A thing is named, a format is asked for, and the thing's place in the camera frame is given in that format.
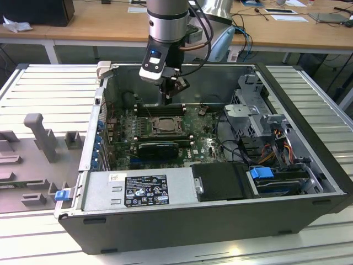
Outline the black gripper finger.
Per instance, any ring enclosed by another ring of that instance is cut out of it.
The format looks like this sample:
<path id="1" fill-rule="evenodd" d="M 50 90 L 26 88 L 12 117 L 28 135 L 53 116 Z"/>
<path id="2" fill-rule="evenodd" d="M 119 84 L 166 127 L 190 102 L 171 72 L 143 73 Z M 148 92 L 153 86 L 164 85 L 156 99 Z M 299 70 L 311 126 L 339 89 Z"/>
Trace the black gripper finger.
<path id="1" fill-rule="evenodd" d="M 162 104 L 169 105 L 172 103 L 172 96 L 170 92 L 174 89 L 174 81 L 171 79 L 164 79 L 162 83 Z"/>
<path id="2" fill-rule="evenodd" d="M 189 82 L 183 77 L 173 77 L 173 97 L 190 87 Z"/>

